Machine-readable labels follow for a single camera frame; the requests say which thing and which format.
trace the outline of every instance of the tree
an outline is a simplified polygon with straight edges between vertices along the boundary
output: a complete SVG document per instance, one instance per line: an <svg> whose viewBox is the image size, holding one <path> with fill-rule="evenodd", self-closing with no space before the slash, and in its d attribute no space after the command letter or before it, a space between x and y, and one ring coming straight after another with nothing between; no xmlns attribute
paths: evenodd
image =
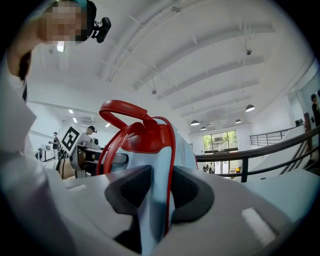
<svg viewBox="0 0 320 256"><path fill-rule="evenodd" d="M204 135L203 138L203 147L204 150L212 150L212 138L211 135Z"/></svg>
<svg viewBox="0 0 320 256"><path fill-rule="evenodd" d="M238 146L237 133L235 130L228 131L229 147L236 148Z"/></svg>

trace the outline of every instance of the railing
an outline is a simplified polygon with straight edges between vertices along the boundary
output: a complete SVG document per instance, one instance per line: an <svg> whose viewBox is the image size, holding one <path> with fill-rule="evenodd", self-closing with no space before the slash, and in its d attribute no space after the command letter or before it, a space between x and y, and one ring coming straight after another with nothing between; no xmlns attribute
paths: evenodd
<svg viewBox="0 0 320 256"><path fill-rule="evenodd" d="M275 169L279 169L285 166L289 166L293 163L296 163L297 161L302 160L303 158L309 156L315 151L319 151L320 154L320 147L319 144L316 148L308 151L307 153L303 153L303 151L298 155L295 154L293 159L272 167L250 171L248 172L248 163L250 158L256 158L261 157L264 155L269 155L275 152L279 152L282 150L285 150L287 148L291 148L295 145L302 144L300 148L305 144L305 141L308 141L313 136L320 134L320 126L304 133L299 136L296 136L294 138L266 146L261 147L258 149L252 149L252 150L246 150L246 151L240 151L240 152L233 152L233 153L220 153L220 154L205 154L205 155L196 155L197 162L219 162L219 161L233 161L233 160L242 160L242 167L241 167L241 173L229 173L229 174L216 174L218 176L222 177L241 177L241 182L247 182L248 175L255 175L255 174L261 174L265 172L269 172Z"/></svg>
<svg viewBox="0 0 320 256"><path fill-rule="evenodd" d="M250 141L251 145L255 146L270 146L276 143L279 143L283 137L287 134L287 131L292 130L296 127L284 129L284 130L278 130L273 132L267 132L257 135L250 135Z"/></svg>

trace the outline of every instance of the window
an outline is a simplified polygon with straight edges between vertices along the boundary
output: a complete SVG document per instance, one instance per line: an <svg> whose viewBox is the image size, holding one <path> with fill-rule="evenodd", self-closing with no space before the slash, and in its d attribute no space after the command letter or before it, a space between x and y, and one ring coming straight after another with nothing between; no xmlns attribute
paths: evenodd
<svg viewBox="0 0 320 256"><path fill-rule="evenodd" d="M214 154L215 152L230 152L238 150L238 139L235 130L203 135L204 154Z"/></svg>
<svg viewBox="0 0 320 256"><path fill-rule="evenodd" d="M235 130L227 132L228 141L229 141L229 149L237 148L238 147L238 139L237 133Z"/></svg>
<svg viewBox="0 0 320 256"><path fill-rule="evenodd" d="M225 131L215 134L203 135L203 149L205 155L219 153L238 152L238 139L235 130ZM198 169L203 170L210 162L198 162ZM212 163L215 174L236 173L236 169L240 166L240 161L218 161Z"/></svg>
<svg viewBox="0 0 320 256"><path fill-rule="evenodd" d="M212 137L211 135L204 135L203 138L203 148L204 152L212 151Z"/></svg>

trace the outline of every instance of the white tag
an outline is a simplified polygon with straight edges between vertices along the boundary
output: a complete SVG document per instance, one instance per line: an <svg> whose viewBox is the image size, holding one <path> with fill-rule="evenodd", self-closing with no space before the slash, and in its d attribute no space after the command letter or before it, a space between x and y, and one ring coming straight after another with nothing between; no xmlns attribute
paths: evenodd
<svg viewBox="0 0 320 256"><path fill-rule="evenodd" d="M245 222L249 225L253 233L263 246L268 245L274 239L276 234L272 231L269 225L261 218L257 211L253 208L244 209L241 212Z"/></svg>

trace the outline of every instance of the camera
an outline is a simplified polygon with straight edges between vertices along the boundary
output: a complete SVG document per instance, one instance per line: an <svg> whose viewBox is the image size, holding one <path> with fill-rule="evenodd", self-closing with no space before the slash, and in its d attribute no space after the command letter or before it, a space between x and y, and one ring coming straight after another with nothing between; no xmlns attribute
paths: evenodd
<svg viewBox="0 0 320 256"><path fill-rule="evenodd" d="M94 21L93 34L91 38L93 39L96 38L96 41L99 44L102 43L105 40L110 28L111 28L111 21L108 17L102 18L100 23L98 23L97 21Z"/></svg>

